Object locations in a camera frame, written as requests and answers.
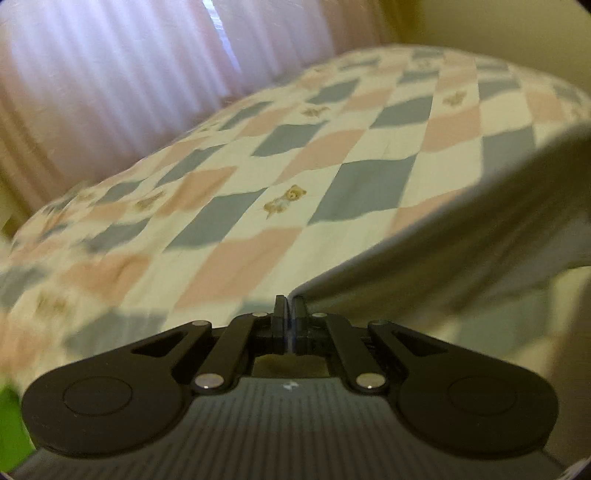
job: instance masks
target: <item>ribbed surface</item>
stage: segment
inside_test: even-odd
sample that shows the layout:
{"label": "ribbed surface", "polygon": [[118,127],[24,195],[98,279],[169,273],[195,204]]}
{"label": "ribbed surface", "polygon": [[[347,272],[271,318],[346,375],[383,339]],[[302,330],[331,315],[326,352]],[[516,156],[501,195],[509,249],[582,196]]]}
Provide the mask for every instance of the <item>ribbed surface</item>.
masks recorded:
{"label": "ribbed surface", "polygon": [[387,403],[336,379],[243,379],[200,397],[166,437],[106,460],[38,452],[15,480],[551,480],[542,453],[484,462],[452,457],[410,435]]}

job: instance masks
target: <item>teddy bear print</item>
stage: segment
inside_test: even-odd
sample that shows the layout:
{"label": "teddy bear print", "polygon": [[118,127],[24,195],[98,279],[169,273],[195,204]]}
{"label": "teddy bear print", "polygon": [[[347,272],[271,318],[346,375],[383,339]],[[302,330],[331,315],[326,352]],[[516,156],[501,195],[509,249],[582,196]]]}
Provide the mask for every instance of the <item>teddy bear print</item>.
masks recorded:
{"label": "teddy bear print", "polygon": [[37,314],[43,317],[54,318],[56,316],[67,317],[71,314],[71,307],[67,300],[41,292],[37,297]]}
{"label": "teddy bear print", "polygon": [[152,208],[154,202],[158,200],[162,195],[164,195],[164,192],[158,192],[156,195],[139,200],[135,202],[135,208],[137,208],[140,212]]}
{"label": "teddy bear print", "polygon": [[448,104],[449,106],[458,106],[460,105],[463,101],[464,98],[466,97],[467,92],[456,92],[453,95],[445,98],[443,100],[443,103]]}
{"label": "teddy bear print", "polygon": [[303,188],[298,187],[297,185],[291,186],[291,188],[283,195],[265,204],[263,208],[267,212],[267,218],[274,213],[285,212],[291,202],[301,199],[306,193],[307,192]]}
{"label": "teddy bear print", "polygon": [[74,201],[87,202],[88,200],[93,200],[95,198],[95,196],[96,195],[94,193],[80,192],[78,195],[76,195],[76,198],[74,199]]}
{"label": "teddy bear print", "polygon": [[330,110],[330,108],[328,108],[327,106],[321,106],[318,108],[309,106],[308,108],[302,111],[302,115],[319,117],[322,114],[322,112],[325,112],[327,110]]}

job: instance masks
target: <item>metal rivet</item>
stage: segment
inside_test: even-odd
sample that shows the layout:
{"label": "metal rivet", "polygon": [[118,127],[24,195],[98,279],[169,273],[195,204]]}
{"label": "metal rivet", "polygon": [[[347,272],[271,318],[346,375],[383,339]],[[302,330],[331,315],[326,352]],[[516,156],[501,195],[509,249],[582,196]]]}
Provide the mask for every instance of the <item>metal rivet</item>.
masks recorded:
{"label": "metal rivet", "polygon": [[380,374],[361,374],[355,381],[360,387],[371,390],[382,387],[386,383],[386,378]]}
{"label": "metal rivet", "polygon": [[201,388],[219,388],[223,383],[223,377],[218,374],[201,374],[195,379],[195,385]]}

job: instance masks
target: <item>patchwork quilt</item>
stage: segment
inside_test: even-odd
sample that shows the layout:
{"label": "patchwork quilt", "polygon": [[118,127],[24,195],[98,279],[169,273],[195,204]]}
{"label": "patchwork quilt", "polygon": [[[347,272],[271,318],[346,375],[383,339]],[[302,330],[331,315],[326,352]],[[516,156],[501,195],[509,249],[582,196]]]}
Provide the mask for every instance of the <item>patchwork quilt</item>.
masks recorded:
{"label": "patchwork quilt", "polygon": [[312,67],[37,212],[0,267],[0,375],[24,389],[182,323],[268,310],[589,118],[561,79],[445,48]]}

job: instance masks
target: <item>logo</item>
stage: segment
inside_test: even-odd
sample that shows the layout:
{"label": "logo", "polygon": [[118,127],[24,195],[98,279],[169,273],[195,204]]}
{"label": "logo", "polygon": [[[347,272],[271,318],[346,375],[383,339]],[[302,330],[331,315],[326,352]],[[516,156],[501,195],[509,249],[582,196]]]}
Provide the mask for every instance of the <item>logo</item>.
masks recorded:
{"label": "logo", "polygon": [[295,389],[298,388],[300,386],[299,383],[294,382],[293,380],[290,380],[289,382],[285,382],[283,384],[283,388],[285,388],[286,390],[289,390],[290,392]]}

